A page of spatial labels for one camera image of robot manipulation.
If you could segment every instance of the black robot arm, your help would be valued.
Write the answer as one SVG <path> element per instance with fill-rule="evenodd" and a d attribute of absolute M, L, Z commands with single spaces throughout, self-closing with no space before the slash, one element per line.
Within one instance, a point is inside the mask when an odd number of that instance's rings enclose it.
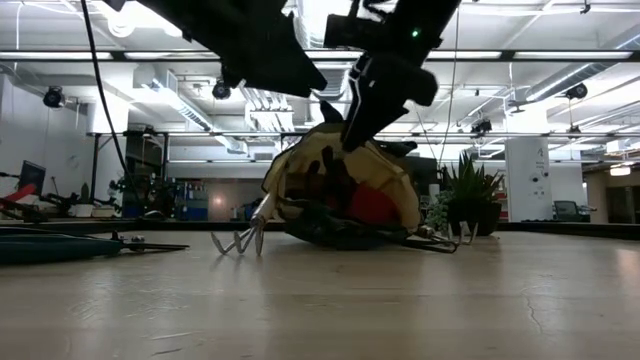
<path fill-rule="evenodd" d="M 105 0 L 120 10 L 126 0 Z M 286 0 L 139 0 L 220 56 L 225 85 L 246 85 L 308 97 L 327 81 L 297 42 Z M 343 133 L 352 151 L 407 113 L 407 100 L 429 106 L 438 90 L 421 66 L 440 46 L 440 36 L 461 0 L 398 0 L 393 11 L 376 8 L 387 0 L 362 0 L 379 21 L 348 16 L 327 19 L 325 47 L 364 50 L 350 72 L 353 102 Z"/>
<path fill-rule="evenodd" d="M 296 39 L 286 0 L 138 0 L 196 40 L 222 62 L 226 86 L 246 86 L 300 97 L 323 90 L 326 79 Z M 106 0 L 120 11 L 125 0 Z"/>
<path fill-rule="evenodd" d="M 363 0 L 363 6 L 371 11 L 381 2 Z M 442 43 L 440 36 L 460 2 L 398 0 L 393 12 L 374 10 L 382 20 L 376 22 L 358 18 L 359 0 L 354 0 L 348 16 L 329 16 L 326 47 L 356 46 L 365 51 L 349 75 L 353 102 L 342 135 L 345 151 L 353 151 L 406 114 L 407 100 L 431 105 L 438 83 L 422 64 Z"/>

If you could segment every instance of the metal tines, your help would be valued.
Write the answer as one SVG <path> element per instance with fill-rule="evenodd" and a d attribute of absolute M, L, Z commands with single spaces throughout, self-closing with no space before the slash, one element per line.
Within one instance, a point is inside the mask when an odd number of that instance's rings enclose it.
<path fill-rule="evenodd" d="M 262 244 L 264 242 L 264 225 L 266 221 L 262 219 L 253 219 L 251 221 L 251 227 L 242 233 L 238 233 L 237 231 L 233 232 L 233 241 L 226 246 L 223 246 L 220 242 L 220 239 L 211 232 L 211 241 L 213 241 L 213 245 L 218 249 L 220 254 L 226 255 L 229 251 L 234 248 L 238 250 L 239 254 L 244 254 L 244 252 L 249 247 L 251 241 L 255 240 L 256 243 L 256 254 L 258 256 L 262 255 Z"/>
<path fill-rule="evenodd" d="M 469 223 L 466 221 L 460 222 L 460 234 L 458 235 L 458 245 L 471 245 L 473 240 L 476 239 L 476 234 L 478 233 L 478 224 L 476 223 L 473 227 L 473 231 L 469 229 Z M 465 240 L 465 234 L 469 234 L 468 240 Z M 449 224 L 449 233 L 447 234 L 447 238 L 452 240 L 453 230 L 451 229 L 451 224 Z"/>

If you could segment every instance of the black cable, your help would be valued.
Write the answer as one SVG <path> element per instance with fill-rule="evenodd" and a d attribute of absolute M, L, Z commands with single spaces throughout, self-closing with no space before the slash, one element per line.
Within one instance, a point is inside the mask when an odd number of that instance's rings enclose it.
<path fill-rule="evenodd" d="M 127 164 L 124 161 L 124 156 L 122 156 L 122 149 L 120 149 L 120 142 L 118 141 L 118 134 L 116 134 L 116 130 L 113 127 L 113 122 L 111 121 L 111 114 L 109 113 L 109 106 L 107 105 L 107 98 L 104 94 L 104 86 L 102 85 L 102 76 L 100 75 L 100 64 L 98 63 L 98 52 L 96 50 L 96 41 L 93 38 L 93 30 L 91 28 L 91 19 L 89 18 L 89 8 L 87 6 L 87 0 L 80 0 L 82 4 L 82 13 L 84 15 L 84 24 L 87 28 L 87 36 L 89 37 L 89 47 L 91 48 L 91 60 L 93 62 L 93 71 L 96 76 L 96 83 L 98 85 L 98 93 L 100 94 L 100 101 L 102 102 L 102 108 L 104 109 L 105 117 L 107 118 L 107 122 L 109 123 L 109 129 L 111 129 L 111 137 L 113 138 L 113 144 L 116 147 L 116 152 L 118 153 L 118 159 L 120 160 L 120 165 L 122 165 L 122 169 L 124 170 L 124 177 L 131 188 L 133 189 L 133 195 L 136 199 L 136 204 L 138 206 L 144 206 L 142 201 L 140 201 L 140 197 L 138 196 L 137 191 L 135 190 L 135 183 L 133 182 L 133 178 L 127 169 Z"/>

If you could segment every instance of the red object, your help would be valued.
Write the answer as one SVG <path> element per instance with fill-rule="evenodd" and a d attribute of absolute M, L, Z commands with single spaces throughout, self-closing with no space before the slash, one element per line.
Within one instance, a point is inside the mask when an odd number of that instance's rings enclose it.
<path fill-rule="evenodd" d="M 356 188 L 347 215 L 367 225 L 390 225 L 400 221 L 393 200 L 382 191 L 363 184 Z"/>
<path fill-rule="evenodd" d="M 36 186 L 29 184 L 21 189 L 19 189 L 18 191 L 14 192 L 13 194 L 6 196 L 4 199 L 5 200 L 9 200 L 9 201 L 13 201 L 13 202 L 17 202 L 31 194 L 33 194 L 34 192 L 36 192 Z"/>

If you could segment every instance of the white column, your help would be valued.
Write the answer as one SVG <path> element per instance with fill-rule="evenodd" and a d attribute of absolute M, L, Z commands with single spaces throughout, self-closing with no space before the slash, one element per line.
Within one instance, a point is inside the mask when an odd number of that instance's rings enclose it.
<path fill-rule="evenodd" d="M 121 133 L 127 130 L 129 121 L 129 105 L 126 101 L 116 97 L 115 95 L 107 94 L 107 103 L 109 105 L 109 114 L 111 115 L 111 121 L 113 127 L 117 133 Z M 109 140 L 111 137 L 111 131 L 109 129 L 109 123 L 105 116 L 104 109 L 101 103 L 89 104 L 88 107 L 88 120 L 89 120 L 89 132 L 103 133 L 100 138 L 101 143 L 106 143 L 104 147 L 98 153 L 98 164 L 96 173 L 96 193 L 95 196 L 101 200 L 109 199 L 109 182 L 111 180 L 118 181 L 124 175 L 124 169 L 118 159 L 118 153 L 115 148 L 115 142 Z M 126 156 L 127 151 L 127 139 L 119 136 L 118 143 L 122 151 L 122 156 Z"/>
<path fill-rule="evenodd" d="M 528 106 L 505 119 L 508 132 L 549 131 L 546 109 Z M 512 138 L 506 141 L 509 221 L 550 220 L 553 217 L 549 142 L 547 138 Z"/>

